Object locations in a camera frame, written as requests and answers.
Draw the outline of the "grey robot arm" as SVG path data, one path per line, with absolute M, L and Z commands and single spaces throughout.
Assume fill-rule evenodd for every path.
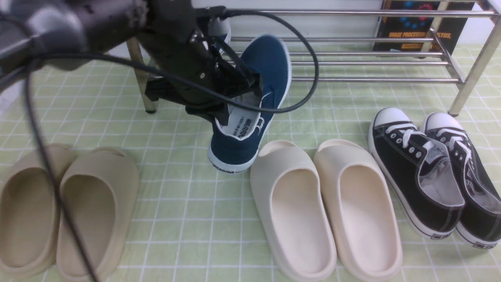
M 190 0 L 2 0 L 1 91 L 23 79 L 42 54 L 106 53 L 141 44 L 163 71 L 226 98 L 263 96 L 261 75 L 220 39 L 223 6 L 196 9 Z

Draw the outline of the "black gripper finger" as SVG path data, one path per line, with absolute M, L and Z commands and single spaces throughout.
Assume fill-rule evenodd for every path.
M 187 102 L 187 113 L 203 118 L 210 123 L 218 121 L 223 126 L 228 124 L 230 115 L 228 104 L 216 100 Z
M 226 43 L 213 44 L 214 91 L 227 97 L 237 98 L 244 94 L 262 97 L 261 75 L 243 63 Z

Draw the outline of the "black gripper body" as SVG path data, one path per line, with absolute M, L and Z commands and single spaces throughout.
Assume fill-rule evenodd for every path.
M 143 30 L 137 40 L 162 71 L 178 75 L 195 85 L 214 91 L 213 44 L 224 43 L 219 37 L 201 37 L 208 44 L 195 42 L 201 33 L 198 17 L 220 18 L 223 5 L 195 8 L 190 0 L 137 0 Z

